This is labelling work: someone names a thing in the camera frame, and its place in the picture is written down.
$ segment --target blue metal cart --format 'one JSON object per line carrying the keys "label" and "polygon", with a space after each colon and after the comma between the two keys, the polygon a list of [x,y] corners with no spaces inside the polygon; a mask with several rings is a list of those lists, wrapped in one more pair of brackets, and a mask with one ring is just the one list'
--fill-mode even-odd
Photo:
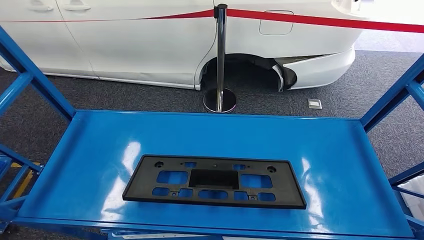
{"label": "blue metal cart", "polygon": [[[424,108],[424,55],[360,119],[74,109],[0,27],[0,54],[18,72],[0,96],[0,113],[29,84],[69,121],[46,166],[4,145],[0,177],[22,166],[0,198],[5,223],[89,239],[197,235],[268,239],[416,239],[424,224],[405,215],[394,190],[424,173],[420,164],[387,179],[367,132],[406,97]],[[194,123],[233,138],[199,136]],[[277,132],[280,126],[290,126]],[[291,162],[306,209],[270,209],[124,201],[143,155],[208,156]],[[25,172],[39,173],[28,195],[10,199]]]}

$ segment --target stanchion post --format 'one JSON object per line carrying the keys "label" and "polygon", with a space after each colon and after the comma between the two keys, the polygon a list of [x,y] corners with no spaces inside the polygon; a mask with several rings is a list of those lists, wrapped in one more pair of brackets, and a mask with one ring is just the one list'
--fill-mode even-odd
{"label": "stanchion post", "polygon": [[227,5],[214,8],[217,28],[216,89],[210,89],[203,97],[203,104],[209,112],[229,113],[236,107],[236,95],[224,88],[224,63],[227,35]]}
{"label": "stanchion post", "polygon": [[219,4],[216,7],[215,18],[218,32],[218,54],[216,58],[216,109],[217,112],[220,113],[223,111],[224,97],[224,62],[227,33],[227,5]]}

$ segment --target red barrier tape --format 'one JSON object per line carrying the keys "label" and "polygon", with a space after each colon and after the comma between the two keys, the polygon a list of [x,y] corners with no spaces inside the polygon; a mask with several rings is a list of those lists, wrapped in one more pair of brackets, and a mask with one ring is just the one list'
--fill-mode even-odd
{"label": "red barrier tape", "polygon": [[[210,18],[213,16],[214,16],[214,10],[211,9],[211,10],[183,13],[183,14],[177,14],[177,15],[157,16],[157,17],[147,17],[147,18],[104,19],[104,20],[66,20],[66,21],[63,21],[63,20],[59,20],[59,21],[3,21],[3,22],[76,23],[76,22],[108,22],[108,21],[154,20],[154,19],[192,19],[192,18]],[[408,32],[408,33],[424,33],[424,25],[417,25],[417,24],[339,19],[339,18],[320,17],[320,16],[291,15],[291,14],[284,14],[284,13],[250,11],[250,10],[240,10],[240,9],[227,9],[227,16],[235,17],[235,18],[270,20],[270,21],[278,21],[278,22],[332,26],[332,27],[342,27],[342,28],[371,29],[371,30],[384,30],[384,31]]]}
{"label": "red barrier tape", "polygon": [[261,20],[271,20],[271,21],[279,21],[279,22],[354,28],[354,29],[372,29],[372,30],[385,30],[385,31],[395,31],[395,32],[424,33],[424,25],[417,25],[417,24],[403,24],[403,23],[391,23],[391,22],[339,19],[339,18],[319,17],[319,16],[291,15],[291,14],[284,14],[284,13],[260,12],[260,11],[249,11],[249,10],[239,10],[239,9],[228,9],[227,16],[236,17],[236,18],[245,18],[245,19],[261,19]]}
{"label": "red barrier tape", "polygon": [[193,18],[208,18],[214,16],[214,10],[206,10],[206,11],[197,11],[192,13],[178,14],[178,15],[170,15],[170,16],[157,16],[157,17],[149,17],[149,18],[140,18],[140,19],[193,19]]}

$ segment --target white car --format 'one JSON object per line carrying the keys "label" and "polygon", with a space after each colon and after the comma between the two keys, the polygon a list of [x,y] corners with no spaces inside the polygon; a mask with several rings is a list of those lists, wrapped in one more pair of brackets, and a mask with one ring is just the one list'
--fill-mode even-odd
{"label": "white car", "polygon": [[[366,18],[361,0],[2,0],[0,25],[47,75],[200,90],[205,69],[217,56],[216,20],[141,18],[218,4]],[[279,91],[319,87],[351,66],[360,34],[360,29],[228,17],[226,54],[274,69]],[[13,70],[1,57],[0,66]]]}

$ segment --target rectangular cutout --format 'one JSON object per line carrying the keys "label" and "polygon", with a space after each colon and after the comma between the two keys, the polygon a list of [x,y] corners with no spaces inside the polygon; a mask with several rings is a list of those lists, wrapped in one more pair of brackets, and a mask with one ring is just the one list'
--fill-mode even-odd
{"label": "rectangular cutout", "polygon": [[240,176],[241,186],[245,188],[270,189],[273,187],[268,175],[242,174]]}
{"label": "rectangular cutout", "polygon": [[239,189],[239,174],[227,170],[191,170],[190,188]]}
{"label": "rectangular cutout", "polygon": [[195,168],[195,167],[196,167],[196,163],[195,163],[195,162],[193,162],[193,161],[186,161],[186,162],[184,163],[184,166],[185,166],[186,168]]}
{"label": "rectangular cutout", "polygon": [[232,169],[238,171],[238,170],[245,170],[246,169],[246,165],[244,164],[234,164],[232,165]]}
{"label": "rectangular cutout", "polygon": [[189,173],[186,171],[160,171],[156,182],[160,184],[185,184]]}
{"label": "rectangular cutout", "polygon": [[275,202],[276,200],[276,196],[274,195],[274,193],[270,193],[270,192],[260,192],[257,195],[257,199],[259,201],[265,201],[265,202]]}
{"label": "rectangular cutout", "polygon": [[234,192],[234,200],[236,201],[245,201],[248,200],[248,193],[245,191],[235,191]]}
{"label": "rectangular cutout", "polygon": [[228,193],[221,190],[201,190],[199,191],[199,198],[202,199],[227,199]]}
{"label": "rectangular cutout", "polygon": [[181,188],[178,193],[180,198],[191,198],[193,196],[193,190],[188,188]]}
{"label": "rectangular cutout", "polygon": [[155,187],[151,194],[154,196],[168,196],[170,189],[166,187]]}

